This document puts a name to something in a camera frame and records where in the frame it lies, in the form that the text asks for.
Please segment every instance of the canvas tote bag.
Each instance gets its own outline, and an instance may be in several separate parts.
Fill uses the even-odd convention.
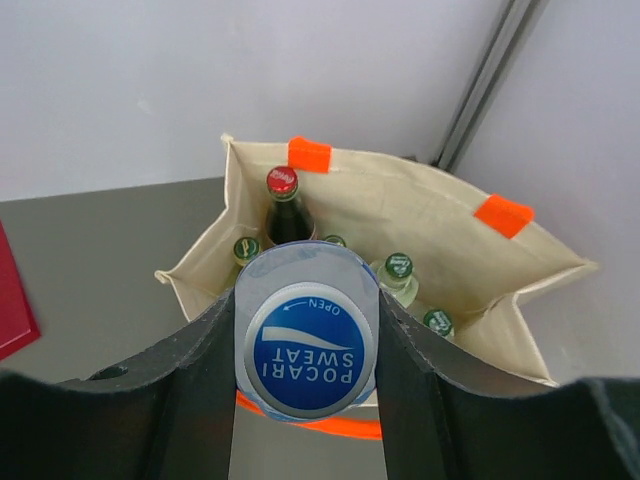
[[[287,143],[237,142],[227,154],[226,208],[177,266],[157,271],[187,321],[229,284],[232,247],[261,236],[269,170],[296,168],[318,237],[337,234],[365,261],[402,251],[414,262],[418,299],[449,312],[455,343],[507,372],[553,384],[519,305],[593,271],[532,222],[533,211],[488,195],[448,173],[380,153],[341,150],[300,137]]]

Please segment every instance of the pocari sweat logo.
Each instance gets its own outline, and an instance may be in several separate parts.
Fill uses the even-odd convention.
[[[352,393],[362,375],[365,343],[340,305],[299,297],[267,315],[255,338],[253,363],[260,390],[285,410],[321,410]]]

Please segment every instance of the bag handle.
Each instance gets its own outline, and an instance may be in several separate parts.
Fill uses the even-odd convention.
[[[289,140],[289,166],[296,170],[329,173],[331,145],[311,142],[303,137]]]
[[[498,233],[511,239],[533,222],[535,210],[494,193],[480,205],[474,216]]]

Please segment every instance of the gray table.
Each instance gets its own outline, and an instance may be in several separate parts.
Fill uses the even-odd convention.
[[[185,325],[153,277],[224,207],[223,180],[0,203],[42,338],[0,362],[49,382],[86,378]],[[236,410],[230,478],[383,479],[381,442]]]

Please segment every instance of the plastic bottle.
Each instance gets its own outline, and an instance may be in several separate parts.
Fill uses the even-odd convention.
[[[236,383],[269,417],[324,418],[374,390],[379,287],[352,251],[271,248],[240,273],[235,305]]]
[[[385,261],[374,261],[371,269],[378,276],[380,287],[390,293],[400,305],[407,308],[413,303],[419,284],[413,276],[413,262],[409,255],[392,253]]]

